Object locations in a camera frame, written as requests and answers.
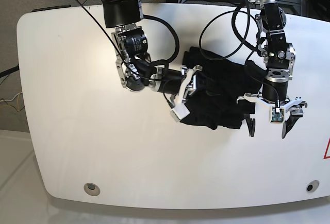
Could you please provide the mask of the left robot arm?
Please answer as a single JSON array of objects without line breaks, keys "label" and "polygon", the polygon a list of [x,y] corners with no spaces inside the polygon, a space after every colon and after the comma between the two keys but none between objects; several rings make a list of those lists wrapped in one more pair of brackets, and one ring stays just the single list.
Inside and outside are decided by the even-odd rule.
[{"label": "left robot arm", "polygon": [[264,105],[269,122],[282,124],[282,137],[285,137],[303,117],[307,103],[301,98],[287,96],[288,83],[293,76],[295,49],[286,40],[284,28],[286,15],[278,5],[278,0],[244,0],[243,7],[258,3],[260,12],[255,16],[258,27],[256,44],[251,45],[246,35],[241,35],[236,26],[232,30],[241,46],[263,58],[265,68],[256,65],[250,58],[243,64],[231,63],[228,56],[212,56],[201,50],[201,55],[211,61],[212,66],[220,65],[221,71],[208,72],[203,77],[206,85],[198,94],[196,110],[187,118],[192,125],[239,129],[246,122],[249,135],[255,132],[257,105]]}]

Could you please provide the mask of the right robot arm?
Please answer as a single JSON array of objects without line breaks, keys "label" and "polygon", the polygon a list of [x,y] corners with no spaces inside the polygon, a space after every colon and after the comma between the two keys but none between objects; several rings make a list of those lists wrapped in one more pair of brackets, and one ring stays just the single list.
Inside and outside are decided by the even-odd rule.
[{"label": "right robot arm", "polygon": [[[179,39],[175,30],[166,21],[144,15],[141,0],[101,0],[104,20],[107,28],[114,29],[111,37],[117,52],[116,67],[122,87],[140,92],[146,87],[162,94],[170,94],[176,100],[170,100],[172,109],[187,111],[192,107],[192,96],[197,91],[196,73],[201,66],[182,67],[180,71],[169,69],[171,62],[179,52]],[[148,41],[137,22],[142,19],[160,22],[172,34],[175,50],[168,59],[152,61],[148,53]]]}]

